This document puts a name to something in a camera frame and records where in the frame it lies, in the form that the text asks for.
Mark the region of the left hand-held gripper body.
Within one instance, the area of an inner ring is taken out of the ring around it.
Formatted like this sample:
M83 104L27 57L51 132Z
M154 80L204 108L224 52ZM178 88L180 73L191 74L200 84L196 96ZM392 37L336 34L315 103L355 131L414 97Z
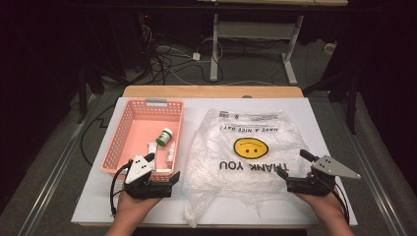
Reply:
M147 162L144 156L137 155L128 169L124 181L125 192L136 200L170 198L171 173L155 173L156 161Z

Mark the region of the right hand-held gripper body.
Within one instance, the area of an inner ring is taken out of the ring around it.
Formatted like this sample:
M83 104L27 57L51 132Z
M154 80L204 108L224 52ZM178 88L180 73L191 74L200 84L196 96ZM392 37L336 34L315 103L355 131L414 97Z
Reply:
M319 157L311 162L311 174L307 177L288 177L286 179L287 191L317 197L325 197L335 187L335 177L360 179L361 175L331 156Z

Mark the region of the green and white medicine bottle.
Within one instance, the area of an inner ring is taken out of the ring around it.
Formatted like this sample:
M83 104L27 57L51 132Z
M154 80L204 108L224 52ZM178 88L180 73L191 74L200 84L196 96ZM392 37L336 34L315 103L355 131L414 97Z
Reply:
M172 135L173 132L169 128L164 128L155 141L159 146L165 147L171 140Z

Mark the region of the pink perforated plastic basket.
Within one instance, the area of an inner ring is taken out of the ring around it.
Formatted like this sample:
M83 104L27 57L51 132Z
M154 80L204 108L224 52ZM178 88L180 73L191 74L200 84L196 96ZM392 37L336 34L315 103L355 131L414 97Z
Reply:
M100 169L114 175L116 170L129 159L134 159L138 154L146 156L148 143L156 143L155 139L161 131L169 128L173 132L172 138L165 147L157 147L154 160L157 168L169 168L166 157L171 144L175 142L171 167L171 176L173 176L182 126L183 105L182 100L166 98L130 97L120 100L117 106L122 107L122 111L116 119L117 126Z

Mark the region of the clear plastic bag yellow smiley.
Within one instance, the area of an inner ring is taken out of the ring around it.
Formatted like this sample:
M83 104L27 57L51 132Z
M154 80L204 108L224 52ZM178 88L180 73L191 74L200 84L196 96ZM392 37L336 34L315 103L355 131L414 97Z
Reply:
M276 171L305 174L308 164L299 152L307 147L282 110L261 114L209 110L186 160L182 181L185 220L195 227L216 197L239 200L250 207L289 200L285 181Z

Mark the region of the person's right hand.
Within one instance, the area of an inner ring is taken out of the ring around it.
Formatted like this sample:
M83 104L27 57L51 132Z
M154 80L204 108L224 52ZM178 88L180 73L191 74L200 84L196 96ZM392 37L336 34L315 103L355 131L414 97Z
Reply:
M310 206L319 220L324 222L344 220L342 206L333 194L317 197L296 193L296 196Z

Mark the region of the person's left hand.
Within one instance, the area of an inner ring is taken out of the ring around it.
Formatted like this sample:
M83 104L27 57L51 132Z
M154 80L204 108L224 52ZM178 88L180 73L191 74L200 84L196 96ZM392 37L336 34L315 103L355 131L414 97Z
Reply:
M123 192L118 199L114 222L124 226L139 226L160 201L161 198L136 200Z

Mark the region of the dark tripod stand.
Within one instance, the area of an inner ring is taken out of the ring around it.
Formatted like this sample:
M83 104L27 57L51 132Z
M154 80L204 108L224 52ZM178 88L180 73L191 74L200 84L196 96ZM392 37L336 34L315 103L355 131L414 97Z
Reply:
M352 135L355 130L356 100L358 91L358 78L354 73L338 72L327 79L302 89L304 95L316 90L326 90L330 102L346 102L345 123Z

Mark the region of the white board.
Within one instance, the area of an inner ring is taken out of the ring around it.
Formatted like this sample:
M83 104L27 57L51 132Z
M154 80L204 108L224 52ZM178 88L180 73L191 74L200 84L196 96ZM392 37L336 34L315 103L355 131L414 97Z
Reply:
M203 121L209 109L249 108L260 112L283 110L301 132L308 148L316 155L328 153L328 147L319 128L316 115L310 101L306 98L186 98L184 100L185 121L180 135L179 170L185 168L186 154L191 145L192 136ZM109 128L89 177L75 207L71 221L83 226L107 226L112 222L109 188L112 178L99 169L99 162L110 144L110 136L115 133L116 120L121 117L122 106L127 103L121 98L110 119ZM174 186L170 198L155 206L143 222L149 227L184 227L185 192L179 184ZM275 201L263 202L259 206L246 205L238 199L215 197L202 213L197 226L199 228L314 228L319 224L310 207L291 193L285 192Z

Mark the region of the metal floor rail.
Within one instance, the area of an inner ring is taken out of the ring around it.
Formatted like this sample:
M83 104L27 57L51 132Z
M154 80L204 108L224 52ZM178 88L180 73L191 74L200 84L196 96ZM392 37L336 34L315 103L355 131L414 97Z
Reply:
M67 143L64 145L57 162L55 163L51 173L49 174L45 184L41 188L36 201L34 202L30 213L24 221L18 236L32 236L38 223L40 222L44 212L46 211L49 202L51 201L61 178L68 166L72 157L75 146L81 139L81 133L87 128L87 123L95 108L99 104L101 96L99 94L92 94L87 103L87 112L84 119L77 123L74 131L71 133Z
M342 106L338 103L333 103L331 106L337 119L341 123L343 131L347 135L349 142L353 146L355 152L354 156L357 160L361 176L367 183L367 186L373 195L379 212L382 215L387 228L389 229L390 235L406 236L405 228L403 227L400 218L398 217L398 214L393 207L392 201L384 189L382 182L377 177L376 172L374 171L372 164L369 162L367 155L359 144L357 136L353 135L348 126L345 124L345 115L342 110Z

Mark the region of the white metal desk frame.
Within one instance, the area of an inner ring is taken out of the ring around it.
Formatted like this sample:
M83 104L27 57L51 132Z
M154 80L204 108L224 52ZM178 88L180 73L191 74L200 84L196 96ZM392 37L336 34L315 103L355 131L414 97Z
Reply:
M219 14L213 15L212 50L210 57L209 79L218 81L218 60L223 52L219 38L249 38L249 39L275 39L288 40L288 49L280 55L288 83L292 86L298 84L291 65L291 57L303 24L304 17L298 16L294 23L266 23L266 22L239 22L222 21Z

